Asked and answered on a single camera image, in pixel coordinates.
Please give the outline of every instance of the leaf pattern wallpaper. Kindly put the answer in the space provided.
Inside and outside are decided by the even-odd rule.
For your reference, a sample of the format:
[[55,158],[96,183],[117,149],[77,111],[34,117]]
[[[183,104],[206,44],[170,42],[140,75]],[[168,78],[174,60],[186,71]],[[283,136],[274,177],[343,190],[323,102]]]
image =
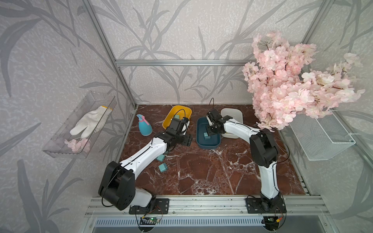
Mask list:
[[[77,232],[133,107],[82,7],[0,0],[0,232]],[[117,105],[86,159],[41,151],[89,92]]]
[[[325,70],[345,53],[358,54],[363,67],[354,67],[354,88],[365,89],[355,103],[341,104],[337,110],[362,141],[373,149],[373,1],[334,1],[326,18],[311,39],[320,51],[311,66]],[[291,129],[284,135],[294,138]],[[341,233],[371,232],[373,228],[373,170],[353,147],[327,161],[309,161],[299,143],[290,145],[303,178],[312,194],[322,195]]]
[[[299,43],[322,0],[91,0],[116,60],[252,59],[257,33],[280,30]],[[324,69],[345,52],[364,98],[339,108],[372,145],[373,0],[335,0],[312,42]],[[121,67],[138,104],[250,103],[241,67]],[[41,151],[88,91],[118,101],[86,159]],[[0,0],[0,232],[77,232],[115,158],[133,109],[81,1]],[[291,129],[284,131],[294,138]],[[340,232],[373,227],[373,172],[350,148],[310,162],[290,145],[313,194],[322,194]]]
[[[92,0],[116,60],[245,59],[252,37],[281,30],[300,42],[321,1]],[[121,67],[140,104],[251,103],[241,67]]]

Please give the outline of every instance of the yellow bin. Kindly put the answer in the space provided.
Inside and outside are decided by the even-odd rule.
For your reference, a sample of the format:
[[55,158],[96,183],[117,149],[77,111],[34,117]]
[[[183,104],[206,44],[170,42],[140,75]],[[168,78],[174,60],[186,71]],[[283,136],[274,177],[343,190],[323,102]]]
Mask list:
[[183,117],[186,117],[190,120],[190,116],[192,115],[192,110],[190,108],[185,107],[185,106],[181,106],[181,105],[176,105],[176,106],[172,107],[172,109],[167,114],[166,118],[164,119],[163,124],[162,124],[164,129],[166,129],[168,126],[170,126],[171,120],[172,120],[173,116],[175,115],[175,113],[177,113],[177,112],[178,112],[178,115],[180,116],[180,119],[183,119]]

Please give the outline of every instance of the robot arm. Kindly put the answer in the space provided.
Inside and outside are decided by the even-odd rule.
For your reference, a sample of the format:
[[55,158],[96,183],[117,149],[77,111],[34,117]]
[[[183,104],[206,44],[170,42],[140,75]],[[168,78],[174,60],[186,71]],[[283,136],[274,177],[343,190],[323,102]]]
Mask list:
[[134,155],[120,163],[109,163],[98,190],[99,195],[119,210],[129,205],[154,209],[155,196],[144,189],[136,188],[135,180],[159,155],[173,150],[177,144],[190,146],[192,135],[186,134],[188,126],[188,118],[173,118],[165,132],[155,134],[154,138]]
[[270,210],[280,198],[277,186],[276,161],[279,148],[269,130],[255,129],[230,116],[222,117],[216,109],[207,114],[208,135],[232,133],[250,144],[251,155],[259,167],[263,209]]

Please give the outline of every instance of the white glove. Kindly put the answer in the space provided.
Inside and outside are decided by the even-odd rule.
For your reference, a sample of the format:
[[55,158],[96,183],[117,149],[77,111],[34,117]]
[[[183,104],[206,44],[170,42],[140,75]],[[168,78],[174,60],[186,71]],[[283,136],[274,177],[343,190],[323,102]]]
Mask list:
[[78,133],[82,132],[81,138],[87,138],[93,130],[96,128],[98,122],[100,121],[101,118],[103,118],[102,122],[100,125],[96,128],[95,132],[100,131],[105,123],[107,118],[109,117],[109,114],[111,113],[112,109],[108,109],[105,106],[100,106],[98,109],[94,111],[90,111],[89,113],[86,113],[75,125],[72,130],[70,130],[71,135],[77,135]]

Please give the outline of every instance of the white wire mesh basket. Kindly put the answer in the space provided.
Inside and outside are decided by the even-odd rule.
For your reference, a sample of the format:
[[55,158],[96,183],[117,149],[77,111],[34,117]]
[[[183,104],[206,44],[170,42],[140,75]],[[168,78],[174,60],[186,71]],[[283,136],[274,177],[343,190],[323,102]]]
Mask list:
[[355,144],[355,140],[334,114],[319,119],[298,114],[290,126],[311,161],[331,159]]

